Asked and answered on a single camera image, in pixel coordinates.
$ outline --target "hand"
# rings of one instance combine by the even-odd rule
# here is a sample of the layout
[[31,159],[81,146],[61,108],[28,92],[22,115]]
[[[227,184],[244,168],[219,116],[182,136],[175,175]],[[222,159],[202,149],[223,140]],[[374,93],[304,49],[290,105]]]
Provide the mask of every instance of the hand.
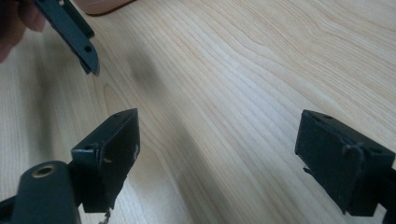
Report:
[[0,63],[17,45],[26,30],[41,32],[46,19],[30,0],[0,0]]

